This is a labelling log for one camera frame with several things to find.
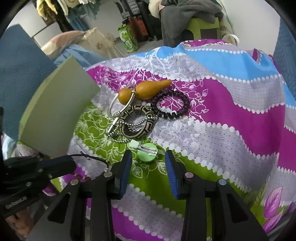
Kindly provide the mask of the black cream woven bangle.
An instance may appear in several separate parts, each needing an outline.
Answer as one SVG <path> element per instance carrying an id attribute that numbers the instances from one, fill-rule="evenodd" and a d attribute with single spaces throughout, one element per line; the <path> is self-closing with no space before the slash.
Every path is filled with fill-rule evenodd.
<path id="1" fill-rule="evenodd" d="M 121 134 L 128 139 L 139 139 L 147 135 L 158 118 L 149 106 L 133 105 L 119 119 Z"/>

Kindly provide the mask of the grey-green jewelry box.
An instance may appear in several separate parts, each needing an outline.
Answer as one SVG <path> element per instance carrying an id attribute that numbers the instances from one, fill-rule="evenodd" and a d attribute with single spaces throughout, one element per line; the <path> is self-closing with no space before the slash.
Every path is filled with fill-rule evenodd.
<path id="1" fill-rule="evenodd" d="M 99 91 L 77 60 L 69 57 L 31 98 L 19 123 L 19 141 L 52 158 L 66 155 L 79 117 Z"/>

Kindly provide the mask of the mint green hair clip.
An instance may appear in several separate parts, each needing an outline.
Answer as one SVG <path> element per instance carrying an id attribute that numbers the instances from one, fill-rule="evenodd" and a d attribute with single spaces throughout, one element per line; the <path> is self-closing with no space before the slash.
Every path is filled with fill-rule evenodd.
<path id="1" fill-rule="evenodd" d="M 158 154 L 157 147 L 152 143 L 140 144 L 138 141 L 131 140 L 128 146 L 137 151 L 138 158 L 145 163 L 152 162 Z"/>

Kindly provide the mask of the colourful floral striped pillow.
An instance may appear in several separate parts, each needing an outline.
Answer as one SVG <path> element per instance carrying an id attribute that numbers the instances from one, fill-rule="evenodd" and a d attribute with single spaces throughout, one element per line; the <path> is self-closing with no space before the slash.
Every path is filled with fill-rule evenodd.
<path id="1" fill-rule="evenodd" d="M 119 162 L 128 145 L 111 139 L 108 110 L 124 87 L 169 79 L 188 111 L 158 118 L 140 140 L 158 154 L 145 163 L 136 151 L 126 194 L 112 201 L 114 231 L 122 240 L 180 240 L 185 202 L 171 193 L 165 151 L 203 179 L 227 182 L 266 232 L 295 211 L 295 99 L 273 56 L 216 40 L 185 41 L 175 48 L 111 60 L 81 62 L 100 86 L 74 129 L 69 153 Z"/>

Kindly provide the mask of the orange wooden gourd pendant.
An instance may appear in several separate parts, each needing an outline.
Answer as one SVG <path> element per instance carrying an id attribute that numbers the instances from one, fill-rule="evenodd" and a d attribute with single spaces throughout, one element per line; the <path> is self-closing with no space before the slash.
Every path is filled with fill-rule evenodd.
<path id="1" fill-rule="evenodd" d="M 134 89 L 121 89 L 118 92 L 118 100 L 121 104 L 127 104 L 132 97 L 132 91 L 135 91 L 135 98 L 141 100 L 150 100 L 170 85 L 171 80 L 143 81 L 136 85 Z"/>

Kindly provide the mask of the blue quilted bedspread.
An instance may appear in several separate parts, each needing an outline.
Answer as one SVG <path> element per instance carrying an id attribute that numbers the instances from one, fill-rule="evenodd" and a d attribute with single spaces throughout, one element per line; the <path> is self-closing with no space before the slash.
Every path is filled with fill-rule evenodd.
<path id="1" fill-rule="evenodd" d="M 57 66 L 20 25 L 1 37 L 1 107 L 3 132 L 18 140 L 19 122 L 40 84 Z"/>

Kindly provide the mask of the light blue cloth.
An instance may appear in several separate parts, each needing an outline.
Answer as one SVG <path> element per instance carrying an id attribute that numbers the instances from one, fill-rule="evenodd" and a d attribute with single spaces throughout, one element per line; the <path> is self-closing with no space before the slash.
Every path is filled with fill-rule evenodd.
<path id="1" fill-rule="evenodd" d="M 59 66 L 69 57 L 74 57 L 84 69 L 107 60 L 104 56 L 94 51 L 86 50 L 79 45 L 72 44 L 61 52 L 61 54 L 54 60 L 54 63 Z"/>

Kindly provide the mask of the beige tote bag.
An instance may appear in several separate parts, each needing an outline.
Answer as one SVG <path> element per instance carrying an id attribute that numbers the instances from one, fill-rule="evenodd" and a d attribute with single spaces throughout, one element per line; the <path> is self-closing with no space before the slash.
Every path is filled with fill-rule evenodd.
<path id="1" fill-rule="evenodd" d="M 106 59 L 121 58 L 124 54 L 116 47 L 113 35 L 104 35 L 98 27 L 85 32 L 78 45 L 86 50 L 96 52 Z"/>

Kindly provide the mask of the green white carton box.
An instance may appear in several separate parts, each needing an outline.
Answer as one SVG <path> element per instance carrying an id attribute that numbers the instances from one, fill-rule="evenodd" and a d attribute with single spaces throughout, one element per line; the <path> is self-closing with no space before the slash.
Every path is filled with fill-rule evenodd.
<path id="1" fill-rule="evenodd" d="M 138 50 L 138 42 L 130 25 L 119 27 L 118 34 L 128 53 L 134 53 Z"/>

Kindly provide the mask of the green plastic stool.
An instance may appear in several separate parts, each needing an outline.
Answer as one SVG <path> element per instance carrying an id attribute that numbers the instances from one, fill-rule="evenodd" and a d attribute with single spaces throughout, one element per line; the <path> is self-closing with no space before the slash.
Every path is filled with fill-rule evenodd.
<path id="1" fill-rule="evenodd" d="M 219 19 L 213 24 L 200 18 L 191 18 L 183 32 L 187 40 L 221 39 Z"/>

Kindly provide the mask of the grey clothing pile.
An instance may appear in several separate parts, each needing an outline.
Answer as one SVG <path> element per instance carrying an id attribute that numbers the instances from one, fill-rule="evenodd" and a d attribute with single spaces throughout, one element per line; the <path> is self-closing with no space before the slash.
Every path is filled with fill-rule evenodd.
<path id="1" fill-rule="evenodd" d="M 159 11 L 164 45 L 176 47 L 182 32 L 193 17 L 213 24 L 215 18 L 222 18 L 222 7 L 217 1 L 161 1 L 163 8 Z"/>

